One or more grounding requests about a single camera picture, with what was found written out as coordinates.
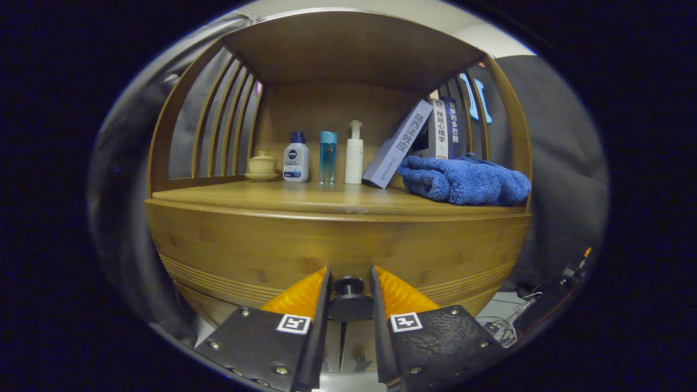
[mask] pump bottle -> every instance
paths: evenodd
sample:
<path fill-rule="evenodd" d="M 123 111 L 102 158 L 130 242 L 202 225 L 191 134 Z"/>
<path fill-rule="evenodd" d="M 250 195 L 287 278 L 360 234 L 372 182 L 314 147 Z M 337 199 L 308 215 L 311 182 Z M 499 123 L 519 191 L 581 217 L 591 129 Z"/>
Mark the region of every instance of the pump bottle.
<path fill-rule="evenodd" d="M 363 124 L 358 120 L 353 120 L 349 126 L 351 127 L 351 138 L 346 141 L 344 182 L 361 183 L 363 174 L 363 140 L 360 139 L 360 127 Z"/>

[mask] folded towel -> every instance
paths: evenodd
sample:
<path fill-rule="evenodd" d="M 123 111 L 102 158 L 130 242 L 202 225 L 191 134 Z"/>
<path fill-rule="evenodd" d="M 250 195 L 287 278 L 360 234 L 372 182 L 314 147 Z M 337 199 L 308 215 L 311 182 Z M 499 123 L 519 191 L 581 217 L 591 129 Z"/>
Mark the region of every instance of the folded towel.
<path fill-rule="evenodd" d="M 525 174 L 473 156 L 408 156 L 397 170 L 409 191 L 437 202 L 513 206 L 528 196 L 530 181 Z"/>

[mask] wooden slat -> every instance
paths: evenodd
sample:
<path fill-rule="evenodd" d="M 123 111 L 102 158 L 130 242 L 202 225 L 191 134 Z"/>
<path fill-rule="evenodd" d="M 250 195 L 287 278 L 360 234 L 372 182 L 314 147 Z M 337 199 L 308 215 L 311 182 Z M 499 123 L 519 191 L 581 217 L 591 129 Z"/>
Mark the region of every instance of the wooden slat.
<path fill-rule="evenodd" d="M 455 77 L 455 86 L 457 86 L 457 92 L 460 94 L 460 101 L 462 102 L 462 107 L 464 113 L 462 117 L 467 120 L 467 152 L 473 152 L 475 150 L 475 130 L 472 129 L 472 119 L 470 118 L 470 103 L 467 101 L 469 94 L 467 93 L 467 86 L 465 82 L 462 81 L 460 74 Z"/>
<path fill-rule="evenodd" d="M 530 182 L 533 182 L 533 159 L 530 148 L 530 133 L 528 132 L 528 123 L 523 114 L 518 96 L 516 95 L 511 82 L 501 70 L 501 67 L 496 63 L 490 55 L 486 55 L 483 59 L 487 71 L 496 85 L 496 89 L 503 102 L 503 107 L 506 111 L 508 120 L 508 128 L 511 135 L 511 154 L 512 154 L 512 169 L 518 170 L 525 174 Z M 526 212 L 530 210 L 530 195 L 525 201 Z"/>
<path fill-rule="evenodd" d="M 489 160 L 489 127 L 487 125 L 487 114 L 484 112 L 482 97 L 479 94 L 479 89 L 475 84 L 474 78 L 472 78 L 467 71 L 465 71 L 465 76 L 470 82 L 472 96 L 474 96 L 475 99 L 475 106 L 477 107 L 477 114 L 479 114 L 480 125 L 482 127 L 482 159 Z"/>
<path fill-rule="evenodd" d="M 165 101 L 155 125 L 148 158 L 148 193 L 168 189 L 169 150 L 172 134 L 184 100 L 204 66 L 220 51 L 222 41 L 216 40 L 184 71 Z"/>
<path fill-rule="evenodd" d="M 238 75 L 240 84 L 238 84 L 237 89 L 235 89 L 235 95 L 232 98 L 232 104 L 230 106 L 230 114 L 228 115 L 227 123 L 225 124 L 225 133 L 223 133 L 222 138 L 222 156 L 220 157 L 220 170 L 223 176 L 228 175 L 227 160 L 230 155 L 230 130 L 232 128 L 232 123 L 235 121 L 237 106 L 240 102 L 240 94 L 242 93 L 242 88 L 245 86 L 245 82 L 247 81 L 248 73 L 249 71 L 244 68 L 242 73 Z"/>
<path fill-rule="evenodd" d="M 252 113 L 252 124 L 250 124 L 250 143 L 247 145 L 247 158 L 252 157 L 252 153 L 254 151 L 254 129 L 256 128 L 256 118 L 259 115 L 259 106 L 261 106 L 261 100 L 263 94 L 263 85 L 261 86 L 261 90 L 259 92 L 259 97 L 256 100 L 256 106 L 254 107 L 254 112 Z"/>
<path fill-rule="evenodd" d="M 197 177 L 197 178 L 186 178 L 186 179 L 171 179 L 168 180 L 162 189 L 158 192 L 164 192 L 166 190 L 175 190 L 181 188 L 191 188 L 194 186 L 206 186 L 206 185 L 217 185 L 221 183 L 231 183 L 236 181 L 247 180 L 244 176 L 213 176 L 213 177 Z"/>
<path fill-rule="evenodd" d="M 212 140 L 210 143 L 210 149 L 208 150 L 208 176 L 215 176 L 215 161 L 217 158 L 217 146 L 218 146 L 218 133 L 220 130 L 220 126 L 222 125 L 222 118 L 225 113 L 225 108 L 227 107 L 227 101 L 230 99 L 230 93 L 232 93 L 232 86 L 235 84 L 235 80 L 237 80 L 237 76 L 240 75 L 240 71 L 242 70 L 242 62 L 237 61 L 237 64 L 235 65 L 235 70 L 232 72 L 232 77 L 230 78 L 230 81 L 228 82 L 227 86 L 225 87 L 224 90 L 224 95 L 222 102 L 220 103 L 220 106 L 218 107 L 217 112 L 215 113 L 215 120 L 213 122 L 213 136 Z"/>
<path fill-rule="evenodd" d="M 208 115 L 210 114 L 210 109 L 213 106 L 213 101 L 215 100 L 215 94 L 220 88 L 222 83 L 222 78 L 232 63 L 235 61 L 234 57 L 230 57 L 225 65 L 222 67 L 220 72 L 215 77 L 213 85 L 210 86 L 208 90 L 208 96 L 206 96 L 206 102 L 204 102 L 204 107 L 201 110 L 201 115 L 199 116 L 199 124 L 196 127 L 196 135 L 194 136 L 194 147 L 191 154 L 191 177 L 196 178 L 201 172 L 201 148 L 204 143 L 204 135 L 206 134 L 206 123 L 208 122 Z"/>
<path fill-rule="evenodd" d="M 245 94 L 245 103 L 240 111 L 240 119 L 237 121 L 237 126 L 235 127 L 235 144 L 232 150 L 232 174 L 237 173 L 237 155 L 240 153 L 240 134 L 242 133 L 242 127 L 245 125 L 245 115 L 247 114 L 247 106 L 250 104 L 250 96 L 252 96 L 252 90 L 254 90 L 254 83 L 256 79 L 253 74 L 249 74 L 247 79 L 250 80 L 250 89 Z"/>

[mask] wooden shelf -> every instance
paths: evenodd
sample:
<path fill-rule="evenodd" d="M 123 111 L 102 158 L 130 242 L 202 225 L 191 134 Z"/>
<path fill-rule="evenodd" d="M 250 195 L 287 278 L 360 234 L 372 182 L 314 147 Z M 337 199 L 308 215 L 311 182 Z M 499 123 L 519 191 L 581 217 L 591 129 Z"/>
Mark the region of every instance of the wooden shelf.
<path fill-rule="evenodd" d="M 427 94 L 485 55 L 430 27 L 359 10 L 296 11 L 223 39 L 271 85 L 334 80 Z"/>
<path fill-rule="evenodd" d="M 317 183 L 238 181 L 153 193 L 153 199 L 234 209 L 306 213 L 402 216 L 510 215 L 523 207 L 455 206 L 434 202 L 402 188 L 373 188 L 358 184 L 322 186 Z"/>

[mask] blue lid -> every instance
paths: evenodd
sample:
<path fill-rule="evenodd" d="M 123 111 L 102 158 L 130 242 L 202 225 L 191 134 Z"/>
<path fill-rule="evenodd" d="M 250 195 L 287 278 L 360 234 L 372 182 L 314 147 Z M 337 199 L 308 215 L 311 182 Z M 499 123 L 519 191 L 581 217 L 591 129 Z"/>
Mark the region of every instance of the blue lid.
<path fill-rule="evenodd" d="M 337 143 L 337 133 L 323 130 L 322 133 L 319 134 L 319 142 L 320 143 L 336 144 Z"/>
<path fill-rule="evenodd" d="M 302 132 L 291 132 L 291 143 L 305 143 L 305 136 Z"/>

